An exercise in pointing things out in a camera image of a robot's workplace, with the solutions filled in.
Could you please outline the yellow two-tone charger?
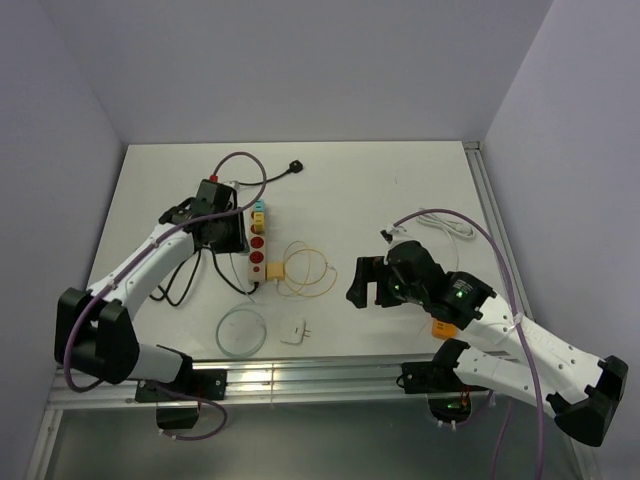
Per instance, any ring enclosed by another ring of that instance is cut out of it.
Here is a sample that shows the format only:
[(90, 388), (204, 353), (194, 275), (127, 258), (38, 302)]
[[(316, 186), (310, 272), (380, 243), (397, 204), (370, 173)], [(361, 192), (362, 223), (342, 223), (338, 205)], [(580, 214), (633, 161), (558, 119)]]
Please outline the yellow two-tone charger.
[(252, 213), (252, 230), (255, 234), (263, 234), (265, 231), (265, 214), (263, 212)]

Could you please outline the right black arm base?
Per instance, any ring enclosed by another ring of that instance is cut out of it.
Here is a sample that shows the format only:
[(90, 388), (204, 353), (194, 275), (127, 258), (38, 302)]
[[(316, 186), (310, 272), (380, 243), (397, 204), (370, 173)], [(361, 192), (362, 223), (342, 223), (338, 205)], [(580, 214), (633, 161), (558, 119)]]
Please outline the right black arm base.
[(429, 411), (443, 423), (466, 421), (472, 411), (471, 388), (458, 378), (454, 368), (459, 366), (459, 357), (469, 348), (466, 342), (446, 340), (432, 360), (403, 363), (396, 385), (408, 395), (453, 393), (453, 398), (428, 400)]

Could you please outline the orange-yellow charger with cable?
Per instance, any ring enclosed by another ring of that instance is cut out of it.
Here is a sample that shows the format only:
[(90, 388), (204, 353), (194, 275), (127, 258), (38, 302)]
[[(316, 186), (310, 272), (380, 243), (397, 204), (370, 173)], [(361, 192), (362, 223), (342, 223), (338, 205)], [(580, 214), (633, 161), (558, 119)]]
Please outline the orange-yellow charger with cable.
[(278, 287), (285, 280), (285, 268), (283, 262), (270, 262), (266, 265), (266, 281)]

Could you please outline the white charger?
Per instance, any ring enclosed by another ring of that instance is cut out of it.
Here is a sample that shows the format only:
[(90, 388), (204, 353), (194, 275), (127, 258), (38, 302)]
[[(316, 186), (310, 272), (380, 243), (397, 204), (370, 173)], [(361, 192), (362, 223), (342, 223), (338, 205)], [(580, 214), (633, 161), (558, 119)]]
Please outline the white charger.
[(286, 345), (300, 345), (310, 336), (307, 322), (302, 317), (288, 317), (279, 322), (278, 338)]

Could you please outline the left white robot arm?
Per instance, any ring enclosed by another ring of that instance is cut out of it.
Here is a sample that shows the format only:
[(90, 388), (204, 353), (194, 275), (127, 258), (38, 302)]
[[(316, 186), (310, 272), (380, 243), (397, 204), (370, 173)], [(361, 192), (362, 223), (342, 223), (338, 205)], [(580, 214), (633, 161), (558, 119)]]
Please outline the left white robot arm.
[(196, 195), (165, 211), (144, 242), (111, 273), (85, 290), (69, 288), (60, 296), (54, 358), (71, 390), (84, 390), (72, 378), (79, 371), (96, 383), (159, 382), (172, 399), (191, 394), (191, 357), (140, 343), (133, 320), (161, 281), (203, 248), (247, 251), (237, 183), (202, 180)]

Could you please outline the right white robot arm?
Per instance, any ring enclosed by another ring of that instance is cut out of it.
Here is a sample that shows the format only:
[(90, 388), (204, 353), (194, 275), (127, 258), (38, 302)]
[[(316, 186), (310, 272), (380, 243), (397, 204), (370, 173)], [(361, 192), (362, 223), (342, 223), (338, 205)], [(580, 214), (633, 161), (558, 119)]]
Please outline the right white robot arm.
[(541, 407), (582, 444), (603, 444), (626, 385), (623, 360), (585, 352), (513, 313), (492, 287), (470, 273), (445, 271), (417, 241), (358, 258), (347, 300), (365, 308), (370, 285), (375, 305), (415, 304), (458, 331), (431, 360), (402, 365), (398, 383), (405, 393), (493, 390)]

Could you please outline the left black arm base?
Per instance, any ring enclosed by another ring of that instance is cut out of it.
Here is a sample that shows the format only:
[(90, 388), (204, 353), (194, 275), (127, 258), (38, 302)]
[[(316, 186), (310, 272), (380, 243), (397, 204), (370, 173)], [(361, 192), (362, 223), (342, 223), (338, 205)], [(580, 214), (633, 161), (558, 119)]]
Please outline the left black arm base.
[[(220, 404), (227, 386), (225, 369), (196, 369), (173, 383), (139, 381), (134, 401), (156, 405), (156, 426), (160, 433), (180, 441), (198, 441), (219, 434), (228, 421), (228, 412)], [(189, 434), (205, 407), (215, 409), (221, 420), (211, 432)]]

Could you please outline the beige red power strip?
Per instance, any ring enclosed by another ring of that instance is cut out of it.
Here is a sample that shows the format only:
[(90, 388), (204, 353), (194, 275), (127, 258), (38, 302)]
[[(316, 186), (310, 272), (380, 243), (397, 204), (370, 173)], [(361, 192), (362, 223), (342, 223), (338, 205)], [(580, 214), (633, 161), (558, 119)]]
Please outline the beige red power strip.
[(249, 255), (247, 259), (247, 279), (251, 285), (261, 285), (266, 281), (266, 265), (267, 265), (267, 238), (266, 238), (266, 210), (265, 214), (265, 231), (263, 234), (255, 234), (252, 230), (252, 213), (254, 205), (250, 213), (250, 224), (248, 232)]

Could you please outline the teal two-tone charger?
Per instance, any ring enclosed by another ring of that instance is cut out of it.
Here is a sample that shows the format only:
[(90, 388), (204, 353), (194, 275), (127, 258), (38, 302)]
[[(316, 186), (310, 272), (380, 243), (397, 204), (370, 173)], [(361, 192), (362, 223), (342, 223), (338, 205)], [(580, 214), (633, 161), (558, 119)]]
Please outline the teal two-tone charger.
[(254, 204), (254, 210), (256, 212), (264, 213), (266, 210), (265, 203), (262, 200), (257, 201)]

